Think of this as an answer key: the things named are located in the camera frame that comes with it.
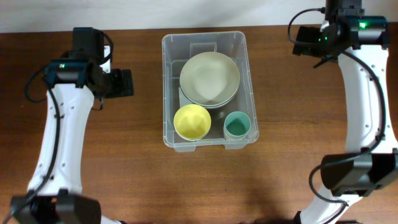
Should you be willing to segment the yellow small bowl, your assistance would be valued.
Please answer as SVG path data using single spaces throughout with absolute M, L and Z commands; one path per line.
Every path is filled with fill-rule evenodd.
M 210 113 L 200 105 L 185 105 L 174 115 L 174 128 L 177 134 L 187 141 L 199 140 L 210 131 Z

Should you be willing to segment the green plastic cup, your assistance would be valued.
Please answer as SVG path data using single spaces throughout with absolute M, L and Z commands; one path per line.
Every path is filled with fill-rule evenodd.
M 224 128 L 245 128 L 248 132 L 251 128 L 249 116 L 242 111 L 234 111 L 227 115 L 224 121 Z

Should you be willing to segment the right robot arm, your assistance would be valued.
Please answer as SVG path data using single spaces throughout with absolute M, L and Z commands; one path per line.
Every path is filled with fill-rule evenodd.
M 336 62 L 347 109 L 345 153 L 324 156 L 314 168 L 322 184 L 294 222 L 338 223 L 354 203 L 397 179 L 397 139 L 389 114 L 386 67 L 391 38 L 383 16 L 366 16 L 361 1 L 327 0 L 320 27 L 290 37 L 295 55 Z

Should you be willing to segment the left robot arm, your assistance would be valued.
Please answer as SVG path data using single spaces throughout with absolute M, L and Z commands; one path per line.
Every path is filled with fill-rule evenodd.
M 105 32 L 76 27 L 72 36 L 73 48 L 35 73 L 47 89 L 44 136 L 27 193 L 11 198 L 5 223 L 113 223 L 82 194 L 81 157 L 95 100 L 133 96 L 132 73 L 111 68 L 114 44 Z

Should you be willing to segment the clear plastic storage container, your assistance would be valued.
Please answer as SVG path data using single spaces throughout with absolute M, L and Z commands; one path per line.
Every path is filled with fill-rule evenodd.
M 175 131 L 174 115 L 180 109 L 178 88 L 180 72 L 193 56 L 203 52 L 219 52 L 230 57 L 238 66 L 241 82 L 236 96 L 227 105 L 210 109 L 209 133 L 197 141 L 187 141 Z M 225 149 L 242 149 L 259 138 L 257 114 L 252 89 L 246 37 L 240 31 L 167 34 L 162 39 L 163 69 L 163 141 L 176 152 L 193 152 L 198 146 L 223 145 Z M 223 133 L 227 115 L 234 111 L 246 113 L 251 128 L 244 139 L 226 139 Z

